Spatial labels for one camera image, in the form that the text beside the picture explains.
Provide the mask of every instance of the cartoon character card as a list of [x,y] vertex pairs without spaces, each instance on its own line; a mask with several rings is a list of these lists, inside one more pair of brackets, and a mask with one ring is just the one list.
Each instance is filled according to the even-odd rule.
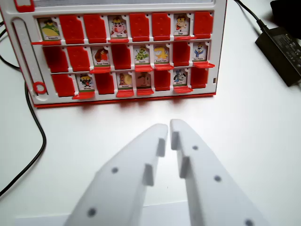
[[91,47],[95,67],[110,66],[109,52],[103,46]]
[[121,17],[108,16],[111,39],[123,39],[127,37],[127,23]]
[[169,63],[169,48],[165,44],[154,45],[155,64]]
[[174,36],[189,35],[190,19],[184,14],[174,14]]
[[148,65],[150,63],[150,50],[145,45],[134,45],[136,65]]
[[192,61],[206,61],[207,48],[208,46],[204,42],[194,42]]
[[57,23],[50,17],[38,18],[38,24],[44,41],[61,40]]
[[116,73],[118,89],[132,89],[132,76],[127,72]]
[[85,74],[76,74],[76,81],[79,87],[79,92],[93,92],[94,83],[92,77],[87,73]]
[[151,75],[147,72],[136,73],[137,89],[151,88]]
[[187,72],[184,69],[174,70],[174,86],[187,86]]

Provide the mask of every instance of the black power brick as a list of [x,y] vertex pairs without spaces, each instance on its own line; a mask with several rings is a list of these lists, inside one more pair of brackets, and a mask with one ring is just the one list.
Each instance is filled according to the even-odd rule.
[[283,27],[265,27],[255,43],[287,86],[301,81],[301,47]]

